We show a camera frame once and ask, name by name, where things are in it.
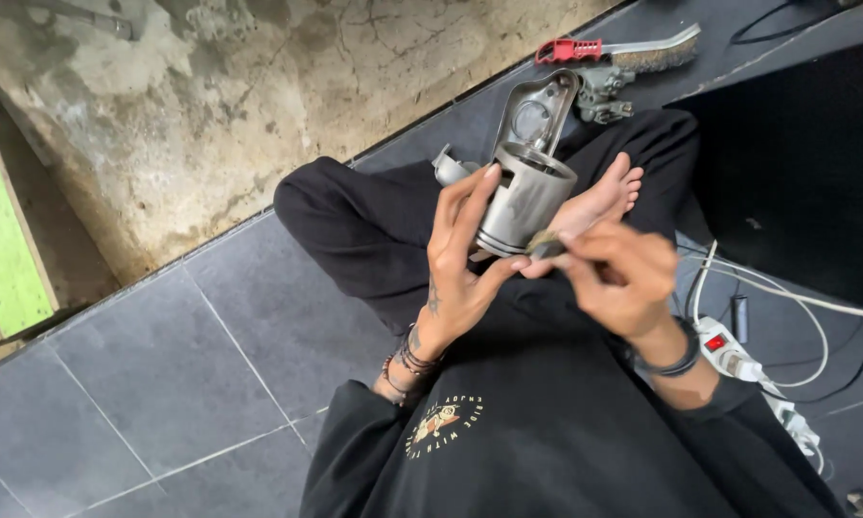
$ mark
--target hand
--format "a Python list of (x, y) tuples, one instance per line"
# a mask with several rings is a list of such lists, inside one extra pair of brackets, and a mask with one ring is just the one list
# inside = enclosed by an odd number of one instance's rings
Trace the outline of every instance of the hand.
[(486, 273), (466, 269), (479, 222), (501, 178), (498, 164), (481, 168), (442, 189), (428, 244), (429, 299), (409, 336), (417, 355), (423, 344), (443, 351), (482, 318), (499, 287), (515, 272), (531, 264), (524, 255), (502, 258)]
[(572, 282), (584, 312), (634, 345), (671, 327), (665, 303), (677, 269), (671, 242), (607, 221), (577, 237), (561, 233), (560, 239), (569, 252), (553, 264)]

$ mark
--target red wire brush handle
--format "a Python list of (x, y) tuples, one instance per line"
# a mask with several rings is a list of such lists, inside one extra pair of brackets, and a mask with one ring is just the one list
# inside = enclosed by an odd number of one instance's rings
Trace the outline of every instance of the red wire brush handle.
[(586, 57), (601, 58), (601, 40), (550, 40), (540, 45), (534, 54), (534, 63), (564, 63)]

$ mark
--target person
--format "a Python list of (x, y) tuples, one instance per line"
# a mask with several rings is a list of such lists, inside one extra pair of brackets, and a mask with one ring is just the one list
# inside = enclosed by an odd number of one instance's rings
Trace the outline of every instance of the person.
[(642, 112), (573, 144), (550, 224), (568, 253), (534, 264), (468, 260), (498, 165), (441, 188), (427, 161), (320, 158), (279, 184), (294, 239), (400, 337), (373, 386), (337, 389), (302, 516), (844, 515), (757, 386), (667, 309), (696, 122)]

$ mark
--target black bracelet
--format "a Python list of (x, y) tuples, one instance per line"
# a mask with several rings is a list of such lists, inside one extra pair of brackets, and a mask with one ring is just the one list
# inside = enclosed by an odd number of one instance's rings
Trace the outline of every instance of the black bracelet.
[(665, 378), (676, 378), (683, 376), (697, 365), (697, 360), (700, 359), (700, 337), (697, 335), (697, 330), (694, 326), (683, 318), (675, 317), (681, 325), (681, 330), (688, 336), (688, 350), (684, 356), (677, 362), (667, 367), (655, 367), (646, 363), (641, 357), (636, 357), (636, 366), (655, 376), (664, 376)]

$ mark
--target black pants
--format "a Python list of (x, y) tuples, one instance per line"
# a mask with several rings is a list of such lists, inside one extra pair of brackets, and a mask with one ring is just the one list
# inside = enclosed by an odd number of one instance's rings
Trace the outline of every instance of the black pants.
[[(561, 143), (555, 157), (579, 175), (576, 195), (626, 151), (633, 167), (643, 167), (645, 174), (636, 206), (624, 221), (674, 241), (676, 211), (688, 193), (698, 147), (697, 123), (690, 114), (652, 111), (609, 125), (587, 144)], [(364, 300), (399, 336), (428, 298), (425, 246), (439, 191), (427, 160), (365, 175), (321, 157), (278, 185), (275, 213), (343, 293)], [(518, 280), (538, 286), (537, 280)], [(546, 281), (568, 284), (559, 275)], [(501, 291), (496, 302), (499, 298), (504, 298)]]

